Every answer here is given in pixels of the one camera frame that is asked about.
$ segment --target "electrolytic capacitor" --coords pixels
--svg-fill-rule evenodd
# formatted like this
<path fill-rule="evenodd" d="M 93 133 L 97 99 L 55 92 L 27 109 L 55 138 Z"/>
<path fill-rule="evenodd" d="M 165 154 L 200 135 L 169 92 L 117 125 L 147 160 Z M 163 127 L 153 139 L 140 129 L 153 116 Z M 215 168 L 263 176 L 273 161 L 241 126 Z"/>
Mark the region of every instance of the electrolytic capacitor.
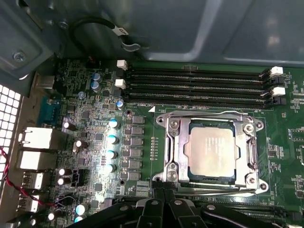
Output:
<path fill-rule="evenodd" d="M 85 218 L 86 218 L 85 215 L 78 216 L 78 217 L 76 217 L 76 218 L 74 219 L 74 222 L 79 222 L 79 221 L 81 221 L 81 220 L 84 220 Z"/>
<path fill-rule="evenodd" d="M 110 144 L 117 144 L 119 142 L 118 138 L 112 134 L 108 136 L 107 141 Z"/>
<path fill-rule="evenodd" d="M 118 110 L 123 110 L 124 109 L 124 101 L 123 100 L 118 100 L 116 102 L 116 106 L 117 106 Z"/>
<path fill-rule="evenodd" d="M 73 172 L 72 172 L 72 170 L 71 169 L 60 169 L 59 171 L 58 171 L 58 174 L 60 175 L 60 176 L 67 176 L 67 175 L 71 175 Z"/>
<path fill-rule="evenodd" d="M 81 99 L 84 99 L 86 97 L 86 94 L 85 94 L 85 92 L 83 92 L 83 91 L 80 91 L 79 93 L 78 93 L 78 98 L 81 100 Z"/>
<path fill-rule="evenodd" d="M 87 148 L 89 144 L 86 141 L 83 140 L 77 140 L 76 141 L 76 147 L 78 148 Z"/>
<path fill-rule="evenodd" d="M 116 119 L 112 119 L 109 122 L 109 126 L 113 129 L 118 129 L 120 127 L 120 124 Z"/>
<path fill-rule="evenodd" d="M 95 93 L 98 93 L 98 92 L 100 92 L 100 90 L 101 90 L 101 86 L 100 86 L 99 83 L 96 82 L 96 81 L 93 81 L 93 82 L 91 83 L 91 88 L 93 89 L 93 91 L 94 91 Z"/>
<path fill-rule="evenodd" d="M 65 122 L 64 124 L 63 124 L 63 127 L 65 128 L 65 129 L 68 129 L 68 130 L 71 130 L 71 131 L 76 131 L 76 126 L 74 125 L 74 124 L 72 124 L 72 123 L 69 123 L 69 122 Z"/>
<path fill-rule="evenodd" d="M 64 184 L 70 184 L 70 183 L 71 183 L 71 178 L 69 178 L 69 177 L 62 177 L 57 180 L 58 185 L 64 185 Z"/>
<path fill-rule="evenodd" d="M 53 221 L 62 216 L 63 216 L 63 211 L 61 209 L 56 209 L 56 210 L 52 211 L 51 213 L 49 213 L 47 218 L 48 218 L 48 220 Z"/>
<path fill-rule="evenodd" d="M 101 76 L 100 76 L 100 74 L 99 73 L 93 73 L 92 74 L 92 80 L 100 83 L 101 82 Z"/>
<path fill-rule="evenodd" d="M 89 206 L 88 204 L 86 203 L 82 203 L 82 204 L 79 204 L 76 209 L 75 209 L 75 212 L 76 214 L 78 215 L 83 215 L 86 211 L 89 210 Z"/>
<path fill-rule="evenodd" d="M 116 166 L 113 164 L 107 164 L 104 166 L 105 173 L 111 173 L 111 172 L 114 172 L 115 170 L 116 170 Z"/>
<path fill-rule="evenodd" d="M 38 225 L 39 223 L 42 223 L 44 222 L 44 219 L 45 219 L 45 215 L 44 214 L 34 214 L 30 217 L 30 225 L 31 226 L 35 226 L 35 225 Z"/>
<path fill-rule="evenodd" d="M 117 153 L 115 151 L 107 151 L 105 153 L 105 157 L 108 159 L 114 159 L 117 157 Z"/>

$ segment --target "motherboard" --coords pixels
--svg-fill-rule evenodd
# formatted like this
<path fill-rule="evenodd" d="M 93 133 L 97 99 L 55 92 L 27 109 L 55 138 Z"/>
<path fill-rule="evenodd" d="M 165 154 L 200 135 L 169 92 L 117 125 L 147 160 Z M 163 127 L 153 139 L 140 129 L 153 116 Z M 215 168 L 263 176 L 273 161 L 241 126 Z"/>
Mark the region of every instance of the motherboard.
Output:
<path fill-rule="evenodd" d="M 251 77 L 265 70 L 182 63 L 128 64 L 153 69 L 154 74 L 161 71 L 157 69 L 176 69 L 245 72 Z M 58 152 L 48 201 L 56 201 L 59 195 L 71 196 L 73 201 L 66 205 L 60 201 L 62 213 L 49 217 L 43 227 L 67 227 L 77 222 L 77 217 L 88 217 L 116 201 L 152 197 L 156 183 L 174 183 L 177 179 L 176 194 L 196 205 L 222 203 L 264 221 L 301 225 L 304 70 L 284 68 L 280 79 L 285 96 L 276 101 L 280 105 L 269 105 L 274 104 L 273 96 L 271 102 L 256 99 L 257 90 L 250 87 L 255 81 L 249 85 L 242 83 L 243 79 L 238 81 L 239 87 L 248 86 L 247 90 L 234 84 L 219 90 L 216 79 L 212 80 L 215 90 L 209 93 L 216 98 L 199 105 L 201 100 L 185 100 L 183 90 L 169 94 L 170 89 L 160 85 L 167 79 L 162 80 L 159 74 L 153 79 L 158 82 L 152 95 L 137 101 L 138 94 L 151 89 L 148 79 L 152 74 L 142 72 L 147 79 L 141 86 L 136 85 L 139 78 L 132 79 L 132 72 L 127 73 L 126 82 L 131 77 L 134 84 L 133 88 L 126 85 L 130 91 L 124 93 L 125 81 L 115 86 L 126 74 L 117 68 L 116 61 L 88 66 L 67 59 L 59 64 L 58 72 L 64 76 L 65 89 L 62 97 L 43 99 L 38 127 L 67 134 L 65 149 Z M 83 206 L 81 214 L 79 205 Z"/>

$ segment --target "integrated circuit chip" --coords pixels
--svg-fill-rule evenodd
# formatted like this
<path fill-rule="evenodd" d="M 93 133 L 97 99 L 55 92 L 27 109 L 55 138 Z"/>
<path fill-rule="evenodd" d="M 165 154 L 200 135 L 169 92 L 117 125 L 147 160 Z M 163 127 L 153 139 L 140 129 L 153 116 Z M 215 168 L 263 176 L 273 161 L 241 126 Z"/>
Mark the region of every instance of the integrated circuit chip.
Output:
<path fill-rule="evenodd" d="M 75 106 L 74 106 L 74 105 L 68 105 L 68 106 L 66 107 L 66 111 L 67 111 L 68 113 L 73 113 L 73 112 L 75 111 Z"/>
<path fill-rule="evenodd" d="M 141 149 L 131 149 L 130 150 L 130 157 L 141 158 L 142 157 L 142 150 Z"/>
<path fill-rule="evenodd" d="M 125 146 L 130 146 L 131 145 L 131 140 L 130 139 L 125 139 L 123 141 L 123 143 L 124 143 Z"/>
<path fill-rule="evenodd" d="M 82 119 L 88 119 L 89 117 L 90 117 L 90 112 L 88 112 L 88 111 L 82 112 L 82 115 L 81 115 Z"/>
<path fill-rule="evenodd" d="M 84 158 L 78 158 L 78 165 L 84 165 L 85 161 L 86 160 Z"/>
<path fill-rule="evenodd" d="M 192 128 L 185 154 L 189 157 L 190 172 L 193 175 L 216 178 L 234 176 L 238 150 L 231 129 Z"/>
<path fill-rule="evenodd" d="M 129 150 L 123 150 L 122 156 L 130 156 L 130 151 Z"/>
<path fill-rule="evenodd" d="M 101 191 L 103 189 L 103 185 L 101 183 L 96 183 L 94 190 L 95 191 Z"/>
<path fill-rule="evenodd" d="M 133 122 L 133 124 L 144 124 L 144 117 L 143 116 L 133 116 L 132 122 Z"/>
<path fill-rule="evenodd" d="M 138 160 L 125 161 L 122 162 L 121 167 L 136 170 L 142 167 L 142 162 Z"/>
<path fill-rule="evenodd" d="M 143 135 L 143 128 L 142 127 L 132 127 L 132 134 Z"/>
<path fill-rule="evenodd" d="M 127 173 L 121 173 L 120 174 L 120 179 L 128 179 L 128 174 Z"/>
<path fill-rule="evenodd" d="M 269 150 L 269 151 L 268 151 L 268 155 L 269 155 L 270 157 L 276 157 L 276 151 Z"/>
<path fill-rule="evenodd" d="M 296 192 L 296 195 L 297 195 L 297 197 L 299 197 L 299 198 L 303 198 L 304 193 L 303 193 L 302 191 L 297 191 L 297 192 Z"/>
<path fill-rule="evenodd" d="M 109 104 L 109 110 L 110 111 L 115 111 L 116 110 L 116 104 L 115 103 Z"/>
<path fill-rule="evenodd" d="M 109 91 L 107 91 L 107 90 L 104 90 L 103 91 L 103 96 L 109 96 L 110 95 L 110 92 Z"/>
<path fill-rule="evenodd" d="M 126 124 L 132 124 L 132 120 L 127 119 L 127 120 L 125 120 L 125 123 Z"/>
<path fill-rule="evenodd" d="M 141 179 L 140 172 L 128 172 L 128 180 L 129 181 L 139 181 Z"/>
<path fill-rule="evenodd" d="M 91 208 L 98 208 L 99 202 L 97 200 L 91 201 Z"/>
<path fill-rule="evenodd" d="M 137 160 L 129 161 L 129 169 L 140 169 L 142 167 L 142 162 Z"/>
<path fill-rule="evenodd" d="M 96 135 L 95 135 L 95 140 L 102 140 L 103 139 L 103 134 L 101 134 L 101 133 L 97 133 Z"/>
<path fill-rule="evenodd" d="M 125 129 L 124 130 L 124 134 L 126 134 L 126 135 L 131 134 L 131 133 L 132 133 L 131 129 Z"/>
<path fill-rule="evenodd" d="M 143 139 L 141 138 L 131 138 L 131 146 L 142 146 Z"/>

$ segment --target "blue capacitor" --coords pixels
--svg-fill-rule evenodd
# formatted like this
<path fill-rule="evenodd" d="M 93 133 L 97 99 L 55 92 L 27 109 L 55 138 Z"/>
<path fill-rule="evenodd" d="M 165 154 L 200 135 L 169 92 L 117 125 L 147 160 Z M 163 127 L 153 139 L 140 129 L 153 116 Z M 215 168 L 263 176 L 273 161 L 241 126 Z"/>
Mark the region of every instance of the blue capacitor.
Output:
<path fill-rule="evenodd" d="M 78 98 L 79 98 L 79 99 L 84 99 L 85 97 L 86 97 L 85 92 L 80 91 L 80 92 L 78 93 Z"/>
<path fill-rule="evenodd" d="M 110 144 L 117 144 L 119 142 L 118 138 L 112 134 L 108 136 L 107 141 Z"/>
<path fill-rule="evenodd" d="M 92 80 L 93 81 L 97 81 L 97 82 L 101 82 L 101 76 L 99 73 L 93 73 L 92 74 Z"/>
<path fill-rule="evenodd" d="M 118 129 L 120 127 L 120 124 L 116 119 L 112 119 L 109 122 L 109 126 L 113 129 Z"/>
<path fill-rule="evenodd" d="M 118 110 L 123 110 L 124 109 L 124 101 L 123 100 L 117 101 L 116 106 L 117 106 Z"/>
<path fill-rule="evenodd" d="M 79 221 L 81 221 L 81 220 L 84 220 L 85 218 L 86 218 L 85 215 L 78 216 L 78 217 L 75 218 L 74 222 L 79 222 Z"/>
<path fill-rule="evenodd" d="M 94 91 L 95 93 L 98 93 L 98 92 L 101 90 L 101 86 L 100 86 L 99 83 L 96 82 L 96 81 L 93 81 L 93 82 L 91 83 L 91 88 L 93 89 L 93 91 Z"/>

